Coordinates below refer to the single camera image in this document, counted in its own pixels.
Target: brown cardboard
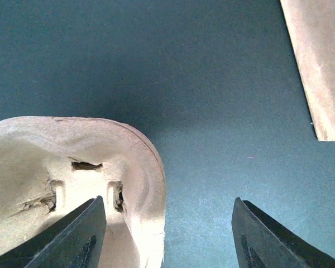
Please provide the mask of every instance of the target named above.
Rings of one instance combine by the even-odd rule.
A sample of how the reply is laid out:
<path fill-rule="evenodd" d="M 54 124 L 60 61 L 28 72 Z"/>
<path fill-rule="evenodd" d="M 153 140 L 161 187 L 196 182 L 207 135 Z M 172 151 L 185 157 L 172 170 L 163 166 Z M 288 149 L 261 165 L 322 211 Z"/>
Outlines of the brown cardboard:
<path fill-rule="evenodd" d="M 318 140 L 335 141 L 335 1 L 281 5 Z"/>
<path fill-rule="evenodd" d="M 72 165 L 82 161 L 102 166 Z M 120 183 L 122 212 L 116 210 Z M 99 267 L 160 268 L 165 175 L 159 154 L 142 133 L 97 118 L 0 122 L 0 255 L 98 195 L 107 216 Z"/>

